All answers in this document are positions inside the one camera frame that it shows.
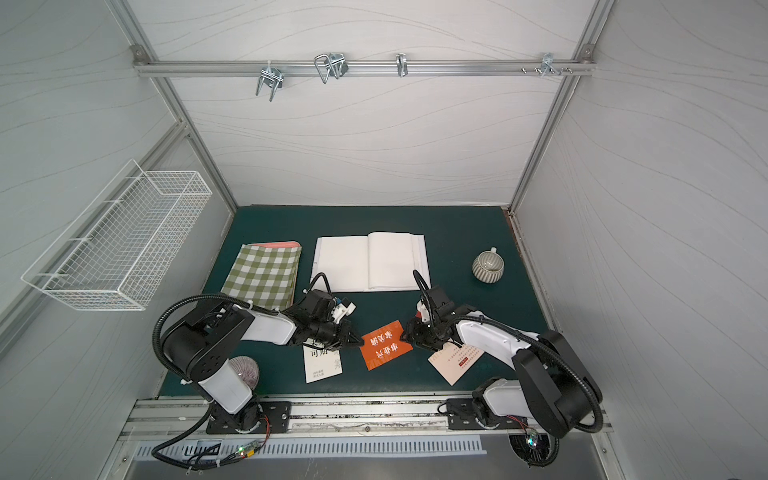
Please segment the orange photo card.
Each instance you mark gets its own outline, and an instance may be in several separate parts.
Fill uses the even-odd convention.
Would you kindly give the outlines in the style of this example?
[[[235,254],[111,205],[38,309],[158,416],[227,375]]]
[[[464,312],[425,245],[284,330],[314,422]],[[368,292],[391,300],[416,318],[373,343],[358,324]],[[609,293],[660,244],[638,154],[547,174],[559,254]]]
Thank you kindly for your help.
[[[382,326],[362,337],[360,348],[368,371],[372,371],[413,350],[411,344],[402,341],[404,328],[399,320]]]

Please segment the pale pink photo card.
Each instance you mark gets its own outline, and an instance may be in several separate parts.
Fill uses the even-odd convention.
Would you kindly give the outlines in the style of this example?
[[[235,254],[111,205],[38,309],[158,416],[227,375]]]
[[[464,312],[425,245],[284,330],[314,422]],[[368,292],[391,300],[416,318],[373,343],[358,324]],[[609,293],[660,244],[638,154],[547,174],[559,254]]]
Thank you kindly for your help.
[[[428,361],[449,385],[454,386],[483,354],[484,351],[479,348],[470,345],[459,347],[448,342]]]

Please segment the white photo album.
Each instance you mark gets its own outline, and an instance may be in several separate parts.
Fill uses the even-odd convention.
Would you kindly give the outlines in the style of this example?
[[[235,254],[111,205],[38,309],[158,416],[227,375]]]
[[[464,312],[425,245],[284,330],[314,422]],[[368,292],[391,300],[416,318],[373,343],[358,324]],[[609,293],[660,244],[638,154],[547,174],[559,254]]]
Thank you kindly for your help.
[[[423,235],[372,232],[318,238],[311,274],[325,273],[333,292],[371,293],[416,291],[414,271],[431,282]]]

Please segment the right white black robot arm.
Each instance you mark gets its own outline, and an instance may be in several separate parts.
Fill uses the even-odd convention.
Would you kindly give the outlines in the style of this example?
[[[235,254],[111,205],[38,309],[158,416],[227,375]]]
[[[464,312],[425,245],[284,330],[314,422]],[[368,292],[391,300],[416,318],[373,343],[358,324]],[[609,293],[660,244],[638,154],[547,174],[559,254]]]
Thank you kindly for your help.
[[[470,346],[515,372],[512,382],[491,379],[476,390],[480,418],[531,417],[558,439],[572,430],[602,430],[600,388],[562,334],[523,332],[468,305],[455,305],[440,287],[420,290],[417,311],[402,341],[433,352],[448,343]]]

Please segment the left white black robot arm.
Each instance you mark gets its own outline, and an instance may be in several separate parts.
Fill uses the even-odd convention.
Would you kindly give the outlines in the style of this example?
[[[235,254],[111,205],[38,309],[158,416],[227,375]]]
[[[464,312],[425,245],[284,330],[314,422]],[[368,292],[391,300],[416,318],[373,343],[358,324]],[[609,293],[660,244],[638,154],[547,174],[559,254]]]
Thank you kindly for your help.
[[[355,306],[321,290],[298,303],[270,310],[223,293],[199,294],[170,306],[151,337],[165,368],[209,402],[215,433],[250,433],[268,418],[254,388],[236,371],[231,355],[242,342],[313,345],[337,351],[364,345],[349,319]]]

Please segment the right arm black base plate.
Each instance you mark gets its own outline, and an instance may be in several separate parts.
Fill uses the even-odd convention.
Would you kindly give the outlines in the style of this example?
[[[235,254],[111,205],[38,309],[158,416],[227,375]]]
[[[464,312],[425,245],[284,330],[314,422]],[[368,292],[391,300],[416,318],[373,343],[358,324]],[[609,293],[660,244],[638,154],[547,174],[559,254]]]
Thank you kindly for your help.
[[[500,417],[479,401],[469,398],[449,398],[437,407],[437,413],[446,417],[452,431],[511,430],[524,431],[526,417]]]

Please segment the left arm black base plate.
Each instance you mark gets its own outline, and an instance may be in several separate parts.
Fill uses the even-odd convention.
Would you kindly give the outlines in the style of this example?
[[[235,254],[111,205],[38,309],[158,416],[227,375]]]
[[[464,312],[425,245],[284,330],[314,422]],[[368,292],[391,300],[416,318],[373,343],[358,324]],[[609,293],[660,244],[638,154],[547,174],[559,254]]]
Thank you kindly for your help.
[[[209,435],[285,433],[292,404],[288,401],[251,399],[237,413],[228,413],[218,403],[212,404],[206,433]]]

